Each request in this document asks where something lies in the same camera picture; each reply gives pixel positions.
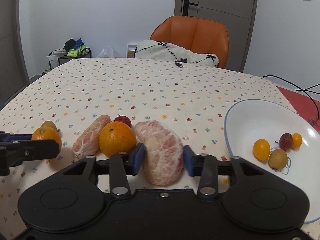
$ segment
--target metal pin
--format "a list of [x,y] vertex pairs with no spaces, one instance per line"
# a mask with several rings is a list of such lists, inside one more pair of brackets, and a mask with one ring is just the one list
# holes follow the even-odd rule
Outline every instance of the metal pin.
[[160,193],[160,197],[169,197],[169,194],[166,192]]
[[112,192],[116,195],[124,195],[128,192],[126,187],[115,187]]
[[213,195],[216,190],[213,187],[203,187],[200,189],[200,193],[203,195]]

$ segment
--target small red apple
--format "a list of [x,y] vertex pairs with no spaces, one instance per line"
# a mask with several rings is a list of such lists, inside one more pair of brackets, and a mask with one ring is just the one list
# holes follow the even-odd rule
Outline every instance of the small red apple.
[[129,126],[131,128],[131,121],[128,117],[124,116],[124,115],[119,115],[118,117],[116,117],[114,119],[114,122],[123,122],[125,123],[127,126]]

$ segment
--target white plate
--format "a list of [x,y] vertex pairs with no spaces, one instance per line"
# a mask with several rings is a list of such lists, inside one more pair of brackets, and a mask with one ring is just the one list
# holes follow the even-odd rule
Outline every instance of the white plate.
[[[274,171],[267,163],[258,161],[252,147],[256,140],[266,139],[271,150],[279,148],[284,133],[299,133],[303,143],[298,150],[288,152],[288,163],[281,171]],[[310,210],[305,223],[320,218],[320,135],[302,117],[273,102],[249,99],[234,104],[224,121],[224,134],[231,156],[249,162],[301,188],[308,196]]]

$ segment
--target red paper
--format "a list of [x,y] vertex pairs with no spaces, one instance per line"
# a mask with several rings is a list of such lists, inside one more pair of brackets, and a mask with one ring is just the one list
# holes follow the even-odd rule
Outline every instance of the red paper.
[[[316,106],[311,99],[307,96],[301,95],[297,92],[293,92],[282,87],[277,87],[280,92],[287,98],[293,108],[297,111],[304,120],[309,122],[317,132],[320,131],[320,120],[318,120],[318,113]],[[320,102],[315,100],[317,106],[320,109]]]

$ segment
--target tablecloth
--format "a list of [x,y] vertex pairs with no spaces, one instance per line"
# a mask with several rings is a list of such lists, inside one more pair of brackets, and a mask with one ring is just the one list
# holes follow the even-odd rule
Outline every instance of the tablecloth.
[[[62,150],[51,161],[31,161],[10,168],[0,177],[0,232],[14,238],[25,229],[17,211],[21,193],[56,171],[77,161],[71,148],[79,135],[98,116],[126,115],[132,125],[158,120],[172,129],[196,154],[207,153],[229,160],[223,122],[236,102],[260,98],[292,106],[270,81],[219,68],[145,59],[89,58],[63,64],[23,90],[2,111],[0,129],[33,133],[46,120],[53,121],[62,139]],[[97,153],[97,159],[105,159]],[[143,169],[129,176],[135,188],[159,188],[145,178]],[[168,188],[197,189],[199,177],[181,178]],[[99,188],[109,192],[107,175],[100,175]],[[219,177],[219,191],[228,189],[228,178]],[[303,229],[319,238],[320,223]]]

